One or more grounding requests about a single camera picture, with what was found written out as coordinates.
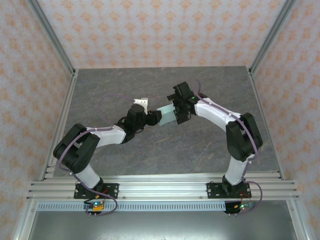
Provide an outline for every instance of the gray marble surface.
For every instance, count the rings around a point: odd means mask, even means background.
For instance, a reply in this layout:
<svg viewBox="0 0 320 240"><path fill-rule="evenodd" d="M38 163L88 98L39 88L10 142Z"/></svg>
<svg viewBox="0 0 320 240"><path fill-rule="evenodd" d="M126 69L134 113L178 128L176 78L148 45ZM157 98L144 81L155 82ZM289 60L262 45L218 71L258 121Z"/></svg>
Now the gray marble surface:
<svg viewBox="0 0 320 240"><path fill-rule="evenodd" d="M130 98L148 98L149 109L168 105L167 96L174 93L173 86L186 81L197 86L214 102L238 113L250 112L257 122L263 139L259 158L249 171L274 171L278 161L268 137L266 126L244 66L230 67L165 67L82 69L68 113L65 133L76 123L86 127L107 127L127 115L132 103L119 97L108 97L102 103L102 115L97 114L100 99L110 93ZM103 175L187 174L225 172L230 154L226 135L208 120L192 116L178 125L175 121L163 126L146 126L126 144L97 148L90 164ZM65 176L59 169L54 176Z"/></svg>

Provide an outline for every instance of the wallpaper wall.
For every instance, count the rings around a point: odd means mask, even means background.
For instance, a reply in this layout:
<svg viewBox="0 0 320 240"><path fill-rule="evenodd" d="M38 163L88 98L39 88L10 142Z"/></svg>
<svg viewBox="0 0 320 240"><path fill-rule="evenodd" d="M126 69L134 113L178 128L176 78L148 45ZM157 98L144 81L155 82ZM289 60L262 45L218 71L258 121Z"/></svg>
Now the wallpaper wall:
<svg viewBox="0 0 320 240"><path fill-rule="evenodd" d="M320 239L320 2L298 0L255 77L276 151Z"/></svg>
<svg viewBox="0 0 320 240"><path fill-rule="evenodd" d="M0 239L40 177L70 76L26 0L0 1Z"/></svg>
<svg viewBox="0 0 320 240"><path fill-rule="evenodd" d="M39 0L75 68L250 66L286 0Z"/></svg>

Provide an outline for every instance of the light blue block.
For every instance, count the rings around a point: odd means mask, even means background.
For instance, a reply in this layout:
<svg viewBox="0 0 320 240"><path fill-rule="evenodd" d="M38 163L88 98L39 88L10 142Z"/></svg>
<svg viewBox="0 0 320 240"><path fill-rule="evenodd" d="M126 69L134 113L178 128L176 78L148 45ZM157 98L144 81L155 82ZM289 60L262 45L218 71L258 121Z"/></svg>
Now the light blue block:
<svg viewBox="0 0 320 240"><path fill-rule="evenodd" d="M176 115L174 113L175 107L173 104L160 107L157 110L161 111L161 115L162 115L162 118L159 122L160 126L176 120Z"/></svg>

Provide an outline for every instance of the black mounting plate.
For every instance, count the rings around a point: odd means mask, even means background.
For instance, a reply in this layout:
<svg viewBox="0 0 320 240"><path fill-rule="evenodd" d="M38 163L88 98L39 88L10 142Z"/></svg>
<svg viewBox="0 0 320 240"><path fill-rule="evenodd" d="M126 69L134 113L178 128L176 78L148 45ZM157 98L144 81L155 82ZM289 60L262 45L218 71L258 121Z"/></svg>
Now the black mounting plate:
<svg viewBox="0 0 320 240"><path fill-rule="evenodd" d="M119 193L119 184L118 183L104 183L102 186L102 192L105 191L105 194L110 195L111 197L117 199L118 193ZM84 186L82 186L81 183L75 184L75 190L74 190L74 199L94 199L96 196L95 193L87 190Z"/></svg>
<svg viewBox="0 0 320 240"><path fill-rule="evenodd" d="M228 195L226 191L223 190L222 182L209 182L206 184L206 193L208 199L241 199L241 193L247 194L251 198L251 190L249 183L243 183L239 184L239 186L233 187L234 188L232 188L232 191Z"/></svg>

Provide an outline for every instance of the orange floral pattern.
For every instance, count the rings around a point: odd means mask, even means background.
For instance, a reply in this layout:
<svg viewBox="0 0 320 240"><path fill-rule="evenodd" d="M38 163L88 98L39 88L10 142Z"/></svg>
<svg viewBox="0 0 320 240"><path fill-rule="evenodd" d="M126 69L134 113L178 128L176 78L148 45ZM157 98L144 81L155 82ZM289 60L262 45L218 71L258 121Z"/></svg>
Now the orange floral pattern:
<svg viewBox="0 0 320 240"><path fill-rule="evenodd" d="M320 4L297 1L255 76L287 178L297 180L320 238Z"/></svg>
<svg viewBox="0 0 320 240"><path fill-rule="evenodd" d="M76 68L143 68L249 67L286 1L39 2Z"/></svg>
<svg viewBox="0 0 320 240"><path fill-rule="evenodd" d="M0 2L0 239L2 240L13 239L30 183L39 179L69 79L67 70L27 1L2 0Z"/></svg>

